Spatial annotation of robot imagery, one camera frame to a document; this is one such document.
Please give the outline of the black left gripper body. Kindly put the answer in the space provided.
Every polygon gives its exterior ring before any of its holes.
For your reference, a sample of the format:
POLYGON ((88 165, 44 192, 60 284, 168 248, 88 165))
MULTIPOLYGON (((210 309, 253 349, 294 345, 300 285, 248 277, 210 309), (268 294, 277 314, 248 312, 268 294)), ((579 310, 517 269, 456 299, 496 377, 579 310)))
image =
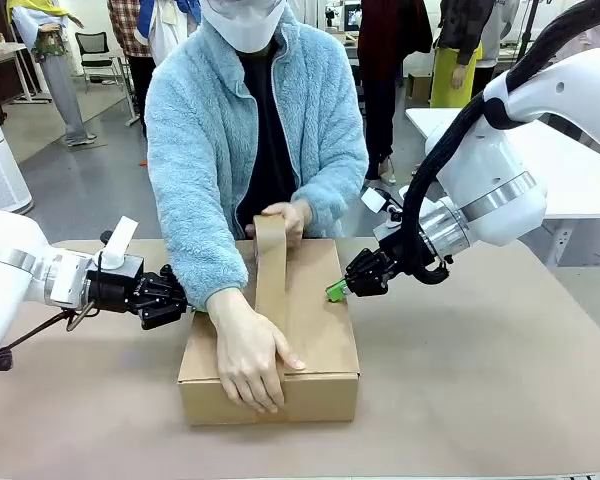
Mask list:
POLYGON ((116 313, 137 313, 135 290, 144 275, 144 259, 125 255, 121 267, 114 270, 98 269, 91 262, 87 268, 87 302, 96 309, 116 313))

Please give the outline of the person's left hand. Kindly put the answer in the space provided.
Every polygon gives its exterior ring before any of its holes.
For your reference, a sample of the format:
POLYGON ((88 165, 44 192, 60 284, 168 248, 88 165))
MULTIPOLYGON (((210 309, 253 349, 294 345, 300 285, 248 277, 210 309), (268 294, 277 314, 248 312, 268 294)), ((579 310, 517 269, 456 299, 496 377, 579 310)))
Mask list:
POLYGON ((263 216, 280 216, 284 219, 288 248, 297 247, 304 236, 305 228, 312 221, 312 210, 304 198, 292 202, 279 202, 266 207, 263 216))

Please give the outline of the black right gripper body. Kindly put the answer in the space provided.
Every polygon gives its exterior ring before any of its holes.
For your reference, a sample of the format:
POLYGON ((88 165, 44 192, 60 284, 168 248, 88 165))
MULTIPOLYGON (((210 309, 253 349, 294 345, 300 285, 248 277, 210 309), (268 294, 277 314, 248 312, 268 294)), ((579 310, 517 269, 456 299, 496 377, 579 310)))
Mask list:
POLYGON ((412 276, 425 285, 433 284, 433 254, 426 241, 417 233, 406 236, 401 229, 395 229, 378 240, 385 266, 383 275, 387 281, 404 274, 412 276))

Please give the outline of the person's right hand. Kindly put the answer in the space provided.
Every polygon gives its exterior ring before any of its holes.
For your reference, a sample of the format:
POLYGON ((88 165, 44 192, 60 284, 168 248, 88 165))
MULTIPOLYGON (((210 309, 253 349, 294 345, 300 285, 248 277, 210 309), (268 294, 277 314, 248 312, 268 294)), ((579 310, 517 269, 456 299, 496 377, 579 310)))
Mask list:
POLYGON ((305 363, 284 334, 256 312, 236 288, 221 290, 206 303, 217 334, 217 364, 221 384, 236 404, 264 413, 284 405, 277 361, 302 370, 305 363))

